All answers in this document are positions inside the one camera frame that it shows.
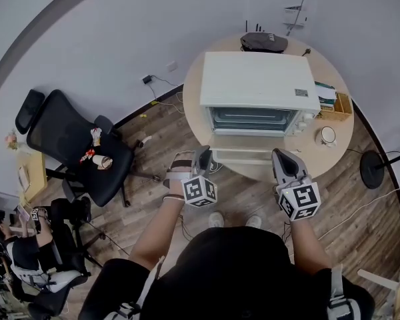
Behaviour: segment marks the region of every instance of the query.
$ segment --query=small wooden desk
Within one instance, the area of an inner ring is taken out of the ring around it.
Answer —
[[[243,34],[239,34],[220,40],[207,49],[207,51],[240,51],[240,38],[242,36]],[[302,55],[307,48],[311,47],[301,41],[289,38],[285,54]],[[183,104],[188,124],[197,140],[199,140],[200,144],[210,145],[213,148],[214,145],[216,146],[218,138],[212,134],[212,130],[200,107],[204,58],[205,54],[200,54],[188,71],[183,88]],[[311,48],[311,53],[306,55],[306,58],[308,59],[315,81],[332,85],[338,92],[349,95],[348,88],[338,74],[338,71],[324,56]],[[335,148],[319,148],[315,144],[316,133],[326,125],[332,127],[336,132],[337,146]],[[245,145],[247,149],[249,146],[256,146],[257,149],[283,148],[288,151],[299,151],[299,153],[295,154],[304,160],[309,174],[314,178],[328,171],[342,158],[351,140],[353,127],[354,115],[351,115],[342,122],[316,119],[302,134],[294,137],[255,138],[248,136],[228,136],[224,141],[227,142],[226,147],[231,146],[232,142],[234,146],[241,147]],[[226,163],[225,165],[233,171],[254,180],[275,182],[272,166],[270,165],[234,163]]]
[[[28,190],[26,190],[26,192],[21,192],[19,195],[19,201],[25,206],[47,186],[45,156],[34,150],[30,153],[20,151],[17,154],[17,164],[17,170],[21,166],[25,166],[30,181]]]

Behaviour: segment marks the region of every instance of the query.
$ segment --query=chair armrest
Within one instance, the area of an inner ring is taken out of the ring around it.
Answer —
[[[76,200],[75,192],[73,188],[69,184],[69,181],[64,179],[62,180],[62,189],[64,190],[64,194],[70,203],[74,203]]]
[[[110,134],[114,131],[114,124],[103,115],[100,115],[95,119],[95,124],[101,128],[105,134]]]

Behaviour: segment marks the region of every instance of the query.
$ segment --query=shoe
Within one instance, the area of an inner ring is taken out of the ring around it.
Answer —
[[[210,227],[224,227],[224,217],[221,212],[216,211],[209,216]]]
[[[262,224],[262,219],[260,218],[260,216],[256,215],[250,217],[246,222],[247,227],[256,227],[257,229],[261,228],[261,224]]]
[[[84,207],[85,207],[83,220],[86,223],[90,223],[92,220],[91,200],[88,197],[82,197],[82,198],[80,198],[80,200],[83,202]]]

